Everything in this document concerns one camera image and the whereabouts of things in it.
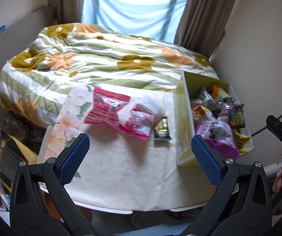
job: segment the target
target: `metal screw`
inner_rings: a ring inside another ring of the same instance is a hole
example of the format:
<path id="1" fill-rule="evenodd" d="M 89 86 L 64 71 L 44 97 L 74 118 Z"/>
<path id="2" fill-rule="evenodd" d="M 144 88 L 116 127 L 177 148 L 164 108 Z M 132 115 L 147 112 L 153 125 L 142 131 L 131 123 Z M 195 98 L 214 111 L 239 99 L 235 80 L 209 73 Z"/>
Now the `metal screw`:
<path id="1" fill-rule="evenodd" d="M 231 159 L 231 158 L 227 158 L 227 159 L 225 160 L 225 162 L 226 162 L 227 164 L 233 164 L 233 163 L 234 163 L 233 159 Z"/>
<path id="2" fill-rule="evenodd" d="M 50 158 L 47 159 L 47 162 L 48 162 L 48 163 L 54 163 L 55 160 L 56 160 L 55 157 L 50 157 Z"/>
<path id="3" fill-rule="evenodd" d="M 26 165 L 25 161 L 21 161 L 20 164 L 19 164 L 20 167 L 24 167 L 25 165 Z"/>
<path id="4" fill-rule="evenodd" d="M 258 167 L 258 168 L 261 168 L 261 167 L 262 167 L 262 164 L 257 161 L 257 162 L 255 162 L 255 166 Z"/>

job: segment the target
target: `person's hand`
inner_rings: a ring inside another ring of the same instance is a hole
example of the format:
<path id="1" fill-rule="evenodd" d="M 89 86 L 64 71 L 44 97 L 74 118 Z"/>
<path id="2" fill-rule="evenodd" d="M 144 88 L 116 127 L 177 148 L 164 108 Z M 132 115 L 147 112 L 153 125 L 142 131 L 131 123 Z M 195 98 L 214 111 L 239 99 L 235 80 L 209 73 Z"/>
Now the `person's hand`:
<path id="1" fill-rule="evenodd" d="M 277 171 L 277 176 L 274 180 L 274 184 L 272 186 L 272 191 L 274 192 L 279 192 L 280 189 L 282 188 L 282 180 L 281 180 L 281 176 L 282 176 L 282 168 L 280 168 L 278 171 Z"/>

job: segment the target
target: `pink snack bag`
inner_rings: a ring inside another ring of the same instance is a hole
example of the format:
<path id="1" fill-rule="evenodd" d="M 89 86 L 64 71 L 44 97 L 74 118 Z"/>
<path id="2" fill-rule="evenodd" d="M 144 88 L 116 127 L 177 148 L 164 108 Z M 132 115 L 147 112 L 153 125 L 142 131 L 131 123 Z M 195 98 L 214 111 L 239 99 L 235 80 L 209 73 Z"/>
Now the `pink snack bag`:
<path id="1" fill-rule="evenodd" d="M 232 129 L 225 122 L 218 120 L 202 122 L 196 129 L 196 135 L 201 135 L 209 146 L 218 150 L 224 158 L 239 156 Z"/>
<path id="2" fill-rule="evenodd" d="M 159 112 L 154 100 L 146 96 L 134 101 L 132 97 L 101 88 L 94 88 L 93 96 L 93 109 L 84 123 L 105 123 L 142 140 L 149 138 L 151 126 Z"/>

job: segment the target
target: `blue gripper pad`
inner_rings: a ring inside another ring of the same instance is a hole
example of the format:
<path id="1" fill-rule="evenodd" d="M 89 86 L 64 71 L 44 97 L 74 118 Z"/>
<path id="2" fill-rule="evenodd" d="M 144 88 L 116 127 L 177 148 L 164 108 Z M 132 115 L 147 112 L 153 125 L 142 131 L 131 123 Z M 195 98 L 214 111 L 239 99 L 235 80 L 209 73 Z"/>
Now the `blue gripper pad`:
<path id="1" fill-rule="evenodd" d="M 82 163 L 85 155 L 90 149 L 90 138 L 86 134 L 80 134 L 68 148 L 65 148 L 57 159 L 63 159 L 62 164 L 58 165 L 59 182 L 63 186 L 71 183 L 75 173 Z"/>
<path id="2" fill-rule="evenodd" d="M 192 138 L 191 150 L 197 158 L 210 183 L 219 187 L 222 183 L 222 172 L 224 165 L 220 167 L 219 162 L 214 159 L 215 155 L 217 156 L 217 159 L 223 161 L 223 158 L 218 156 L 220 154 L 217 152 L 217 150 L 212 149 L 200 135 L 194 136 Z"/>

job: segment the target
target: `yellow snack bag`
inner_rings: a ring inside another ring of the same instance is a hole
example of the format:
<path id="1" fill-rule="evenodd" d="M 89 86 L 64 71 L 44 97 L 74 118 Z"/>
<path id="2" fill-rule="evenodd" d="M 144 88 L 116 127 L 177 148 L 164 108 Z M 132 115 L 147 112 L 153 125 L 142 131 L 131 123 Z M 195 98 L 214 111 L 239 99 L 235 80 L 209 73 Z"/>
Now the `yellow snack bag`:
<path id="1" fill-rule="evenodd" d="M 248 140 L 251 139 L 251 137 L 245 136 L 241 133 L 233 131 L 233 139 L 234 139 L 234 142 L 235 142 L 235 144 L 236 144 L 236 146 L 239 150 L 239 149 L 244 147 L 244 144 L 246 144 L 248 142 Z"/>

